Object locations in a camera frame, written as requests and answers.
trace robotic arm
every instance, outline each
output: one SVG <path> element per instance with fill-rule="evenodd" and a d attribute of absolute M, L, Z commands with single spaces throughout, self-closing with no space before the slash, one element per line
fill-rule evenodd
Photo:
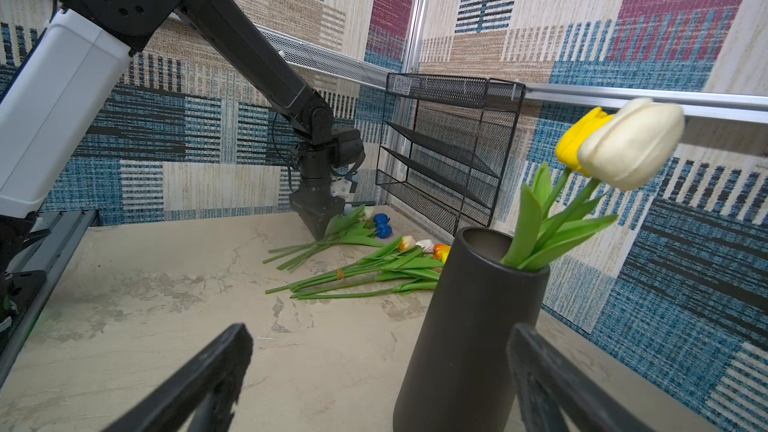
<path fill-rule="evenodd" d="M 321 238 L 343 212 L 343 199 L 330 194 L 332 168 L 360 166 L 360 131 L 333 126 L 330 106 L 233 0 L 62 0 L 0 102 L 0 324 L 5 269 L 39 238 L 30 235 L 36 211 L 130 58 L 174 11 L 293 127 L 301 179 L 290 204 L 312 235 Z"/>

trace stone textured surface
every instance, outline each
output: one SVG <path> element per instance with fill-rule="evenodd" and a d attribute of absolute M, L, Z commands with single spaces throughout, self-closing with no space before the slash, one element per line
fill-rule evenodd
<path fill-rule="evenodd" d="M 291 275 L 262 264 L 309 240 L 293 213 L 92 228 L 0 391 L 0 430 L 100 430 L 233 322 L 254 336 L 233 431 L 389 430 L 431 296 L 264 295 L 369 250 L 332 248 Z M 653 428 L 714 429 L 545 312 L 538 329 Z M 516 407 L 508 430 L 523 430 Z"/>

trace mesh organizer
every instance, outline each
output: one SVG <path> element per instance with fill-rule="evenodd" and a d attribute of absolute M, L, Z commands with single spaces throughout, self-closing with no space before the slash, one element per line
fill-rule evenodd
<path fill-rule="evenodd" d="M 384 121 L 406 140 L 379 136 L 376 184 L 452 235 L 491 225 L 525 84 L 477 77 L 389 73 L 386 100 L 416 100 L 412 126 Z M 382 156 L 405 166 L 382 170 Z"/>

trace patterned wall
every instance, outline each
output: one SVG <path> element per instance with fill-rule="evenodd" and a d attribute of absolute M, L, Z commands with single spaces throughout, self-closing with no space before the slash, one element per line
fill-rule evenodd
<path fill-rule="evenodd" d="M 430 0 L 427 15 L 421 72 L 768 96 L 768 0 Z M 537 164 L 562 171 L 554 145 L 587 111 L 525 103 L 495 228 L 513 229 Z M 552 265 L 545 308 L 718 427 L 768 430 L 768 126 L 689 118 L 649 184 L 599 192 L 597 215 L 619 220 Z"/>
<path fill-rule="evenodd" d="M 399 69 L 412 0 L 235 0 L 257 24 Z M 50 0 L 0 0 L 0 92 L 50 15 Z M 374 203 L 378 90 L 299 70 L 336 120 L 363 131 L 354 200 Z M 131 61 L 44 210 L 98 208 L 106 225 L 290 210 L 293 138 L 251 84 L 195 32 L 167 20 Z M 293 173 L 296 187 L 298 174 Z"/>

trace black vase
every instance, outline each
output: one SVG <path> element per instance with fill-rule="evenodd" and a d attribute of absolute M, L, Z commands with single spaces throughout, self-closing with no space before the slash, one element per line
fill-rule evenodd
<path fill-rule="evenodd" d="M 392 424 L 410 430 L 504 430 L 514 399 L 506 345 L 512 327 L 536 324 L 549 266 L 502 265 L 512 237 L 458 231 L 418 334 Z"/>

